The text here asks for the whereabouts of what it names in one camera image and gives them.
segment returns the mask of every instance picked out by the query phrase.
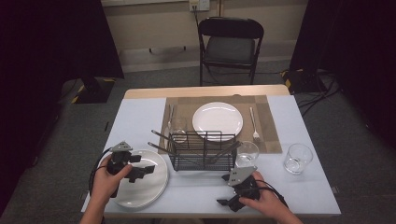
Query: white table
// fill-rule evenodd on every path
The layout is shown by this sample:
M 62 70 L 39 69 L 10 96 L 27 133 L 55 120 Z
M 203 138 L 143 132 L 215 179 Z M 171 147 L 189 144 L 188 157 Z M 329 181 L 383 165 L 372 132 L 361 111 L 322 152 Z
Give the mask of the white table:
M 132 97 L 125 97 L 122 100 L 105 148 L 113 147 L 125 140 L 134 150 L 157 151 L 157 149 L 148 146 L 148 142 L 158 144 L 160 141 L 160 138 L 151 130 L 161 130 L 166 98 L 127 98 Z M 340 209 L 334 199 L 294 97 L 268 95 L 268 102 L 283 153 L 261 154 L 257 160 L 258 171 L 285 197 L 290 210 L 297 216 L 330 217 L 340 215 Z M 282 161 L 289 146 L 294 143 L 303 143 L 313 149 L 314 159 L 302 175 L 289 174 L 283 168 Z M 231 199 L 233 197 L 233 189 L 220 178 L 227 172 L 176 172 L 169 157 L 162 156 L 168 165 L 169 172 L 168 184 L 163 194 L 150 205 L 136 210 L 123 208 L 110 200 L 105 210 L 106 217 L 233 218 L 261 216 L 260 213 L 248 207 L 235 213 L 228 206 L 221 206 L 216 202 L 216 199 Z M 86 199 L 82 212 L 85 211 L 89 199 L 89 197 Z

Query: black curtain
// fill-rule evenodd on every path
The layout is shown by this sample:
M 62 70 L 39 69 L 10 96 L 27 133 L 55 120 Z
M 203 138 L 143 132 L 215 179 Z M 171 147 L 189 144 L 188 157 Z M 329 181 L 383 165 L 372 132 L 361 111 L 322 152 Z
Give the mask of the black curtain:
M 0 213 L 53 122 L 62 85 L 123 77 L 100 0 L 19 0 L 0 6 Z
M 337 81 L 367 126 L 396 147 L 396 2 L 310 0 L 290 70 L 318 68 Z

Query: knife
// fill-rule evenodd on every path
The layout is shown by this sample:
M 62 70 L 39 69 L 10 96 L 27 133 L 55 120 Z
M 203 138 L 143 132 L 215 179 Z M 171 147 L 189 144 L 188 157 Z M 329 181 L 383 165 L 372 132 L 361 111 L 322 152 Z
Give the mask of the knife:
M 171 123 L 172 123 L 172 116 L 173 116 L 173 109 L 174 109 L 174 105 L 169 105 L 169 120 L 168 120 L 168 126 L 165 128 L 165 130 L 163 131 L 163 135 L 165 135 L 166 137 L 169 137 L 169 132 L 171 130 Z M 168 140 L 166 138 L 163 139 L 163 143 L 164 143 L 164 148 L 168 147 Z

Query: brown placemat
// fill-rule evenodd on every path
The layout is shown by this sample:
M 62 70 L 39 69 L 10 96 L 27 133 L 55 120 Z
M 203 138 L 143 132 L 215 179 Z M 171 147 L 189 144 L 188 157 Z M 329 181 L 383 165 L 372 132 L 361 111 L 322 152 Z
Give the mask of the brown placemat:
M 279 138 L 276 132 L 276 126 L 268 105 L 267 97 L 260 96 L 208 96 L 208 97 L 175 97 L 167 98 L 165 110 L 163 112 L 163 126 L 161 133 L 167 127 L 169 119 L 169 105 L 174 105 L 173 118 L 185 118 L 187 120 L 188 131 L 193 131 L 192 116 L 195 111 L 202 105 L 223 102 L 233 105 L 239 110 L 243 118 L 243 127 L 241 132 L 236 136 L 238 141 L 253 141 L 253 123 L 251 122 L 249 108 L 252 107 L 256 120 L 256 129 L 260 135 L 261 141 L 255 142 L 261 153 L 282 153 Z M 160 147 L 164 146 L 163 140 L 160 140 Z

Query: table edge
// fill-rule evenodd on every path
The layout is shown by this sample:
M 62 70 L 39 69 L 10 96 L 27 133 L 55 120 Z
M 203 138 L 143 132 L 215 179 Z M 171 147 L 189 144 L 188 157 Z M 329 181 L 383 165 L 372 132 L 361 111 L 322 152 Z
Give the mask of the table edge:
M 285 85 L 246 85 L 211 87 L 176 87 L 156 89 L 130 89 L 123 99 L 160 98 L 160 97 L 199 97 L 229 95 L 290 95 Z

